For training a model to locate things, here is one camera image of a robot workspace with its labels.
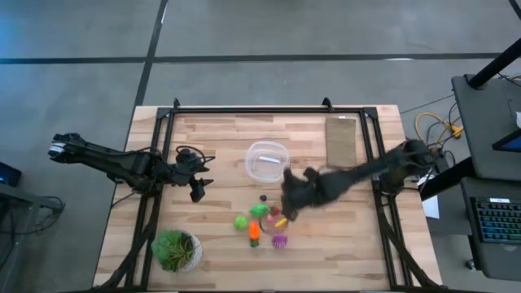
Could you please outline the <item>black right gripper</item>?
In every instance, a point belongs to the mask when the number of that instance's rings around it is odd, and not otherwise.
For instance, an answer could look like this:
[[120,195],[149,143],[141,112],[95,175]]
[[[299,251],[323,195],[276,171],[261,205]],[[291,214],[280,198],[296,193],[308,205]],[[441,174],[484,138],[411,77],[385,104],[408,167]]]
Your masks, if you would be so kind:
[[332,201],[330,192],[331,173],[312,173],[306,180],[293,175],[290,168],[283,171],[282,214],[295,221],[301,206],[322,206]]

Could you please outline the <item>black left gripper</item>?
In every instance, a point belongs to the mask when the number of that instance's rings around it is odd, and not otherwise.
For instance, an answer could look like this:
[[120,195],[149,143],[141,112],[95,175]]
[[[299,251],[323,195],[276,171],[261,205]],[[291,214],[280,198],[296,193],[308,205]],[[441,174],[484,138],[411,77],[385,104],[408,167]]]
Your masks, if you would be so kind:
[[198,159],[189,159],[173,165],[173,184],[185,186],[189,182],[191,188],[190,198],[193,203],[198,203],[205,196],[204,187],[214,182],[213,179],[196,179],[193,176],[200,171],[203,164],[215,159],[214,155],[203,155]]

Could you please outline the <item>clear plastic tupperware container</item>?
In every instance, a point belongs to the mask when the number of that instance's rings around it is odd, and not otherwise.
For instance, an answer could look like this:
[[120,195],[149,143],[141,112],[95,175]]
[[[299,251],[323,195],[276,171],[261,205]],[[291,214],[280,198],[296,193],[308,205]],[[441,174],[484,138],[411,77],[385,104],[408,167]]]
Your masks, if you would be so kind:
[[281,180],[289,163],[289,152],[284,145],[271,141],[257,141],[247,150],[245,169],[247,175],[255,181],[276,183]]

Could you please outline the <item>green toy pepper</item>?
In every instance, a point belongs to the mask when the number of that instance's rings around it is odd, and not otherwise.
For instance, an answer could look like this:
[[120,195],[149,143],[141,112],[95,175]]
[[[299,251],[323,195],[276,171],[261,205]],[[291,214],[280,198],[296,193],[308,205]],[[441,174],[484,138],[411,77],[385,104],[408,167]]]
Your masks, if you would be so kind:
[[264,203],[259,203],[249,210],[255,218],[262,218],[270,213],[270,207]]

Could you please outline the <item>orange toy carrot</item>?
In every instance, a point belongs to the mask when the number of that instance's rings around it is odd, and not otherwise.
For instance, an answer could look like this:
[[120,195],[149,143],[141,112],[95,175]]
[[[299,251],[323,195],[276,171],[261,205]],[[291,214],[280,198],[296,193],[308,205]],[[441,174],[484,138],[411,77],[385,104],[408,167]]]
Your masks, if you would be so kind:
[[261,229],[257,221],[250,221],[248,226],[248,238],[250,247],[258,247],[260,245]]

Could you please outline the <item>brown rectangular mat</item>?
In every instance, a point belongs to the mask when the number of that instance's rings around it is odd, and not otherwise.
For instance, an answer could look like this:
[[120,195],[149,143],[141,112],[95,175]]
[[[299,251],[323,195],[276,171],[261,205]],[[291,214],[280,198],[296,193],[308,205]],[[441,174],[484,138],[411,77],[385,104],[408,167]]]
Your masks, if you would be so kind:
[[354,119],[326,119],[326,164],[329,167],[351,168],[357,164],[356,126]]

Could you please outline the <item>green plant in white pot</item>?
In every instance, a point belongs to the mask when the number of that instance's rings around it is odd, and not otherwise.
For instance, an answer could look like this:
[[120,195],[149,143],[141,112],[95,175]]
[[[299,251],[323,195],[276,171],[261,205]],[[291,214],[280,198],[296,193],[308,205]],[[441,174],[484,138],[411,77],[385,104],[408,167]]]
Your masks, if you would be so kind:
[[184,230],[162,230],[153,240],[151,250],[162,270],[186,273],[202,260],[202,243]]

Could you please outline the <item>white paper sheet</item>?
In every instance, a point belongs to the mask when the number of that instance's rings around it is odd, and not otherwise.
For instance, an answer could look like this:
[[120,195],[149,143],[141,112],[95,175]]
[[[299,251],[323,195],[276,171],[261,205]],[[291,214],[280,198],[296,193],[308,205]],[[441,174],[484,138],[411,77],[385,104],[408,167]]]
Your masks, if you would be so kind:
[[427,218],[440,219],[440,207],[438,196],[435,195],[422,201],[422,208]]

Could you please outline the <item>black diagonal beam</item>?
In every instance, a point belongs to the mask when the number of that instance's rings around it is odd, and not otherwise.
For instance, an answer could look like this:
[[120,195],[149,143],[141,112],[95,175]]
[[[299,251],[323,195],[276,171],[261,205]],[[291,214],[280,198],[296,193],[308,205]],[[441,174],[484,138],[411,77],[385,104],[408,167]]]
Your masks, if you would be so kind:
[[464,177],[474,177],[475,167],[471,157],[448,168],[432,179],[426,180],[419,189],[421,200],[427,200],[448,188],[457,185]]

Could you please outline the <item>grey metal stand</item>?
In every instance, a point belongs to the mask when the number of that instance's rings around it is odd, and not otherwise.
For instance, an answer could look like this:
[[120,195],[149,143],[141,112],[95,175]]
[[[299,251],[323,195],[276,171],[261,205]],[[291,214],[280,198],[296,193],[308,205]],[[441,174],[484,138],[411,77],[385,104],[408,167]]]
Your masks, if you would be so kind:
[[63,202],[0,183],[0,293],[13,293],[21,275],[21,261],[42,209],[61,213]]

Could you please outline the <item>dark device with blue light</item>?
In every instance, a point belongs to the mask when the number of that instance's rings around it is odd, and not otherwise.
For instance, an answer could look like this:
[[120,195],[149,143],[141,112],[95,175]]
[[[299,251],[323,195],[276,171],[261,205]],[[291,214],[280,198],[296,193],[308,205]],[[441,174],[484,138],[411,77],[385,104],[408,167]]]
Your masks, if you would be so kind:
[[22,172],[19,169],[0,162],[0,183],[17,187],[21,176]]

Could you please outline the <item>black backlit keyboard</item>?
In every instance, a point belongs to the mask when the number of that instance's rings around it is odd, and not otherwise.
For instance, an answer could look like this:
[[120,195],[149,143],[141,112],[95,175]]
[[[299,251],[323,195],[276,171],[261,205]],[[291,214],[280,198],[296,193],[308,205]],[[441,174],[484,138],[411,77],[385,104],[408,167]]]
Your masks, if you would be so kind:
[[521,245],[521,199],[471,198],[471,210],[483,243]]

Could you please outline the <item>tablet with blue screen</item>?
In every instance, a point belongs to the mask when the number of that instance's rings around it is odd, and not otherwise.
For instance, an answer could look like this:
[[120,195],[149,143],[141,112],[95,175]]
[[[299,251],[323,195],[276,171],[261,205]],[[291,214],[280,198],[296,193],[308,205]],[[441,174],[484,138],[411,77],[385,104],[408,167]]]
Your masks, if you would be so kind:
[[493,143],[492,148],[495,151],[521,153],[521,129],[517,129],[513,133]]

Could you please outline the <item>black pole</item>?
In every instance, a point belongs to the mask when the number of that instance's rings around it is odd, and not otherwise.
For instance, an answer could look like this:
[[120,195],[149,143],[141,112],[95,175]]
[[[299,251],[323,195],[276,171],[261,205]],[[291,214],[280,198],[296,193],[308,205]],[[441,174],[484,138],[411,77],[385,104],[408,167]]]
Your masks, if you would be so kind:
[[500,53],[491,63],[474,76],[467,77],[467,84],[475,90],[480,90],[489,80],[498,75],[501,70],[508,67],[520,56],[521,38],[509,46],[504,52]]

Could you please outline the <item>black aluminium table frame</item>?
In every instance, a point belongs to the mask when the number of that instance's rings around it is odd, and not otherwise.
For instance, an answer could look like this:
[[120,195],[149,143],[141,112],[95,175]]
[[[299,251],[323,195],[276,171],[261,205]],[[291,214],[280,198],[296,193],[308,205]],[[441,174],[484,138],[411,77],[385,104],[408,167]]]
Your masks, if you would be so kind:
[[[209,170],[196,178],[213,179],[205,196],[193,203],[189,186],[165,185],[150,195],[131,195],[120,184],[110,209],[93,281],[96,293],[300,292],[347,291],[434,293],[442,290],[439,267],[416,190],[381,191],[374,177],[352,186],[335,202],[304,208],[295,221],[274,228],[283,218],[279,182],[247,175],[248,148],[257,141],[284,145],[293,175],[326,164],[326,119],[357,121],[357,164],[377,159],[405,140],[394,105],[302,107],[138,107],[127,147],[153,147],[170,163],[176,148],[195,147],[214,155]],[[267,200],[262,202],[261,195]],[[253,217],[259,203],[280,209],[273,221]],[[250,247],[248,228],[236,230],[236,216],[260,226],[260,245]],[[200,240],[202,260],[186,273],[162,270],[151,244],[162,230],[184,230]],[[275,234],[288,237],[273,248]]]

